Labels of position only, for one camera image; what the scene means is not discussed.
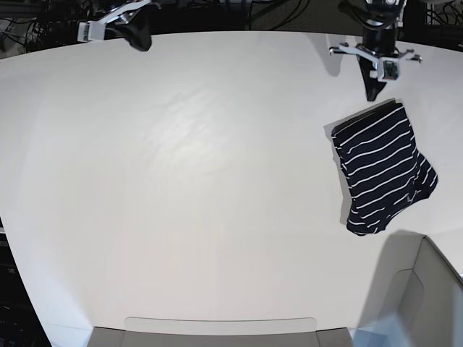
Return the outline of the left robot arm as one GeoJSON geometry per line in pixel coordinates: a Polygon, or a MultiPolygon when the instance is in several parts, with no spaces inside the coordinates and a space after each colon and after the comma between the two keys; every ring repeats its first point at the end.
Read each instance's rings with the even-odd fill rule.
{"type": "Polygon", "coordinates": [[[396,47],[405,6],[405,1],[366,1],[364,9],[350,1],[338,5],[340,12],[362,26],[362,41],[356,46],[340,43],[330,47],[329,53],[357,57],[369,102],[378,97],[387,83],[399,80],[403,61],[422,62],[413,49],[400,51],[396,47]]]}

